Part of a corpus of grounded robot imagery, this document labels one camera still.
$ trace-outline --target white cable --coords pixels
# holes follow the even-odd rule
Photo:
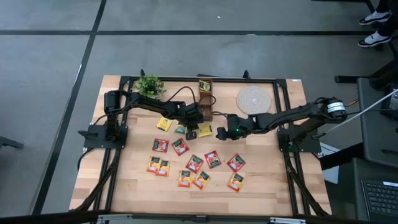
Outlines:
[[[393,95],[393,94],[396,93],[396,92],[398,92],[398,89],[394,90],[392,93],[388,94],[387,96],[381,98],[379,101],[373,103],[370,107],[366,108],[365,110],[363,110],[363,111],[360,112],[359,114],[353,116],[352,118],[350,118],[350,119],[344,121],[344,122],[341,123],[341,124],[338,124],[338,125],[332,127],[332,128],[329,129],[325,134],[328,134],[328,133],[331,132],[332,130],[334,130],[334,129],[340,127],[341,125],[343,125],[343,124],[345,124],[345,123],[348,123],[348,122],[352,121],[352,120],[355,119],[356,117],[361,116],[363,113],[365,113],[365,112],[367,112],[368,110],[370,110],[373,106],[376,106],[378,103],[380,103],[381,101],[387,99],[388,97],[390,97],[391,95]]]

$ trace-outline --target laptop keyboard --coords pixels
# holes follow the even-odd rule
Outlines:
[[[386,185],[383,181],[363,180],[369,212],[398,216],[398,187],[393,184]]]

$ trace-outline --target desk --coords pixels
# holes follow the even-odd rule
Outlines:
[[[104,114],[103,95],[107,91],[117,90],[120,78],[116,75],[104,76],[93,121]],[[305,104],[301,81],[286,81],[291,107]],[[181,86],[185,85],[192,87],[195,96],[199,95],[197,82],[165,82],[167,92],[164,99],[169,98]],[[244,116],[236,105],[235,97],[242,88],[249,85],[256,85],[264,89],[268,92],[272,102],[275,102],[271,84],[213,82],[213,94],[217,98],[213,111],[237,113]],[[280,101],[284,102],[283,95],[280,94],[279,97]],[[185,101],[187,104],[193,101],[190,91],[181,91],[173,100]],[[275,103],[271,104],[269,112],[276,112]],[[282,153],[279,152],[276,131],[250,135],[246,139],[238,141],[220,141],[215,138],[215,133],[213,133],[212,136],[187,141],[190,150],[178,157],[170,145],[166,154],[151,150],[155,138],[168,139],[172,142],[183,137],[174,133],[176,122],[173,123],[168,132],[156,129],[155,126],[159,119],[160,115],[151,111],[139,108],[129,111],[127,117],[129,133],[126,147],[121,153],[111,206],[112,212],[292,215],[284,159]],[[211,125],[215,131],[219,126],[226,126],[226,120],[222,116],[214,116]],[[195,154],[204,159],[204,154],[213,150],[217,150],[223,164],[214,169],[209,169],[207,164],[202,166],[202,169],[211,177],[208,186],[203,191],[195,186],[190,189],[177,187],[178,172],[186,169],[185,165],[191,155]],[[226,161],[235,153],[239,153],[247,163],[239,171],[239,174],[246,178],[246,183],[240,193],[236,193],[226,186],[232,174],[231,169],[226,165]],[[103,149],[95,149],[83,158],[70,208],[79,206],[96,185],[103,156]],[[159,156],[170,161],[170,175],[159,177],[146,172],[149,156]],[[322,208],[331,213],[322,169],[318,160],[310,153],[301,153],[301,159],[306,186]],[[298,198],[299,211],[302,212],[299,189],[296,188],[295,192]],[[100,208],[104,208],[106,193],[107,186],[103,191]]]

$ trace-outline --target round placemat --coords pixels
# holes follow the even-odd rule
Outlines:
[[[271,99],[265,90],[257,86],[248,86],[239,92],[236,103],[243,113],[265,113],[271,106]]]

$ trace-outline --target orange tea packet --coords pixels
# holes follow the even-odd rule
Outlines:
[[[170,164],[168,161],[162,161],[160,163],[160,169],[157,171],[156,175],[161,175],[164,177],[169,176]]]
[[[230,180],[228,181],[227,186],[233,189],[236,192],[239,192],[244,184],[246,179],[237,173],[233,173]]]
[[[192,183],[192,172],[187,170],[180,170],[180,176],[178,177],[179,187],[191,187]]]
[[[154,156],[150,156],[149,158],[149,163],[147,166],[147,171],[148,172],[153,172],[153,173],[157,173],[157,171],[160,168],[160,163],[162,162],[162,159],[159,157],[154,157]]]
[[[201,171],[193,180],[193,184],[195,184],[200,190],[203,190],[209,182],[210,176],[203,171]]]

